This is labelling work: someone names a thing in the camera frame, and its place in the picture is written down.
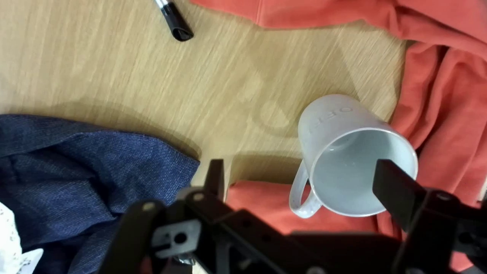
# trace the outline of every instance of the wooden surface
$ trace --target wooden surface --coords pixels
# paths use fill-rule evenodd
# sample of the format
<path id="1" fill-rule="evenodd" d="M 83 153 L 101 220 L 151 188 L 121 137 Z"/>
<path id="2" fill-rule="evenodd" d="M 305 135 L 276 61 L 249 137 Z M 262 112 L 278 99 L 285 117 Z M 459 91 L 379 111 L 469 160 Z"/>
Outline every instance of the wooden surface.
<path id="1" fill-rule="evenodd" d="M 291 181 L 297 118 L 329 93 L 383 118 L 399 93 L 405 44 L 361 23 L 262 30 L 177 1 L 195 38 L 176 41 L 151 0 L 0 0 L 0 112 L 153 134 L 226 158 L 227 181 Z"/>

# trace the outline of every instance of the white mug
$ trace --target white mug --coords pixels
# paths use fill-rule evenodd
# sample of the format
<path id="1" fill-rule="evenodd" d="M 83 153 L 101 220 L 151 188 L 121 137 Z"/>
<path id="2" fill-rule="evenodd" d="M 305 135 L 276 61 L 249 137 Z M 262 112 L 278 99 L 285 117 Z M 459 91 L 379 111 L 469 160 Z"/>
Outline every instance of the white mug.
<path id="1" fill-rule="evenodd" d="M 393 160 L 411 178 L 418 175 L 410 141 L 349 96 L 329 94 L 306 106 L 299 138 L 303 161 L 291 187 L 290 207 L 303 219 L 323 205 L 355 217 L 384 211 L 373 193 L 381 158 Z M 311 193 L 302 202 L 306 182 Z"/>

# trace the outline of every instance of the orange towel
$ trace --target orange towel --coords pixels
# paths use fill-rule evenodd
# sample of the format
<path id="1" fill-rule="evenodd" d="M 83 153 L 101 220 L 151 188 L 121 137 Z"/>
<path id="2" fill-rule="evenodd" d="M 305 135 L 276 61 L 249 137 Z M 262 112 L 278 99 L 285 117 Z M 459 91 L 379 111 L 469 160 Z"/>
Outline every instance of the orange towel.
<path id="1" fill-rule="evenodd" d="M 366 21 L 414 41 L 392 125 L 419 149 L 419 181 L 475 204 L 487 175 L 487 1 L 484 0 L 194 0 L 262 27 L 325 27 Z M 309 220 L 288 210 L 290 185 L 239 182 L 229 202 L 278 230 L 376 230 L 401 237 L 384 213 L 349 219 L 323 210 Z M 456 255 L 457 269 L 468 266 Z"/>

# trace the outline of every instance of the screw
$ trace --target screw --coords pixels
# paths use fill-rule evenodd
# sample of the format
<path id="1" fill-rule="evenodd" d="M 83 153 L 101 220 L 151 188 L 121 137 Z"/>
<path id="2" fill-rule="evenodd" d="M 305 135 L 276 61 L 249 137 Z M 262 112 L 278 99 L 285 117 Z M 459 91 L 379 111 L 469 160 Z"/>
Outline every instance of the screw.
<path id="1" fill-rule="evenodd" d="M 421 268 L 407 268 L 407 274 L 425 274 Z"/>
<path id="2" fill-rule="evenodd" d="M 326 271 L 320 266 L 311 266 L 308 268 L 306 274 L 326 274 Z"/>
<path id="3" fill-rule="evenodd" d="M 145 204 L 142 205 L 142 210 L 144 210 L 144 211 L 151 211 L 151 210 L 154 210 L 154 207 L 156 207 L 154 202 L 145 202 Z"/>
<path id="4" fill-rule="evenodd" d="M 204 199 L 204 193 L 195 193 L 194 199 L 195 201 L 203 201 Z"/>
<path id="5" fill-rule="evenodd" d="M 253 262 L 250 259 L 246 259 L 242 262 L 238 263 L 238 266 L 246 271 L 250 265 L 253 265 Z"/>
<path id="6" fill-rule="evenodd" d="M 443 201 L 451 201 L 451 195 L 448 193 L 437 193 L 437 198 Z"/>

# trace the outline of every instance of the jeans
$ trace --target jeans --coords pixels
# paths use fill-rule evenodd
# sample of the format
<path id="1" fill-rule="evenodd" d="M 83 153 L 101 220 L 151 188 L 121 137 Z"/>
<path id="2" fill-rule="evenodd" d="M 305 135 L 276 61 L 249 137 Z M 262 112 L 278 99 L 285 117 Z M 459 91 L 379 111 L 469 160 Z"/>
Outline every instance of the jeans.
<path id="1" fill-rule="evenodd" d="M 198 161 L 163 140 L 34 115 L 0 115 L 0 201 L 37 272 L 96 272 L 136 201 L 169 205 Z"/>

